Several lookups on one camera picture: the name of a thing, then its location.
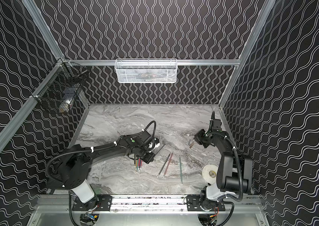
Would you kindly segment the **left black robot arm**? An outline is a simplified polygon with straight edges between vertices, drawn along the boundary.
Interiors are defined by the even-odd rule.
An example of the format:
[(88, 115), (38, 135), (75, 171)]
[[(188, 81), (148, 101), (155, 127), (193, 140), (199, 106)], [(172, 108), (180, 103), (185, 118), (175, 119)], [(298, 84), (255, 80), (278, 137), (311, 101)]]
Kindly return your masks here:
[(45, 174), (75, 195), (82, 204), (91, 203), (96, 197), (87, 181), (91, 167), (108, 159), (127, 156), (134, 161), (149, 164), (154, 160), (154, 149), (160, 141), (155, 137), (157, 123), (151, 121), (141, 132), (121, 135), (117, 140), (96, 147), (74, 145), (52, 158), (45, 167)]

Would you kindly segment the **red pencil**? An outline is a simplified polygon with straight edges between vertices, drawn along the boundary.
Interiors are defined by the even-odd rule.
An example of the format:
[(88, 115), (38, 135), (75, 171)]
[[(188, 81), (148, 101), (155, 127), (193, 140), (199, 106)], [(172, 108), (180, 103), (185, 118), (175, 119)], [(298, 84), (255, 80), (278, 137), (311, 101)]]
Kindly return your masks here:
[(169, 168), (169, 165), (170, 165), (172, 156), (173, 156), (173, 152), (168, 155), (168, 158), (167, 158), (167, 160), (166, 160), (166, 162), (165, 162), (166, 169), (165, 169), (164, 174), (163, 174), (163, 176), (162, 176), (163, 178), (166, 176), (166, 173), (167, 173), (167, 171), (168, 171), (168, 168)]

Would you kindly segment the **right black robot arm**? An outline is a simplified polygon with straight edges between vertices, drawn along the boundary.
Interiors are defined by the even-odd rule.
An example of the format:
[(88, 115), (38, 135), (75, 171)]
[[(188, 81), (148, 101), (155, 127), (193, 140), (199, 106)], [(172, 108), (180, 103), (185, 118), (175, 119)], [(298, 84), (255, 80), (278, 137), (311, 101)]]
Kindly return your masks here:
[(226, 199), (241, 202), (244, 195), (251, 192), (253, 160), (239, 153), (228, 132), (221, 126), (221, 120), (213, 112), (208, 129), (202, 129), (194, 136), (197, 144), (204, 148), (216, 147), (221, 155), (215, 182), (200, 192), (200, 207), (205, 211), (210, 211)]

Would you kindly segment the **green pencil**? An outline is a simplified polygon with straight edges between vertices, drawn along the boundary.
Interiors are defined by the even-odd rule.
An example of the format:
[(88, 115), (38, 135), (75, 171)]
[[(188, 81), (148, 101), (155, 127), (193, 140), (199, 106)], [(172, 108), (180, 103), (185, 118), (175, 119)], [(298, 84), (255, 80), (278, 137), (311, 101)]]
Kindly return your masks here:
[(181, 157), (179, 157), (179, 170), (180, 170), (180, 183), (183, 185), (183, 171), (182, 171), (182, 160)]

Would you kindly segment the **bundle of coloured pencils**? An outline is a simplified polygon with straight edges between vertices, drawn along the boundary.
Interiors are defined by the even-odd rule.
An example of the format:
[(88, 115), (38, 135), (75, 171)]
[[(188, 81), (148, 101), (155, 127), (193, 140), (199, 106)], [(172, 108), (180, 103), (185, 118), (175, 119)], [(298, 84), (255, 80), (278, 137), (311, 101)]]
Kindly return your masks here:
[(142, 159), (140, 158), (135, 159), (134, 165), (135, 165), (135, 172), (139, 173), (142, 169)]

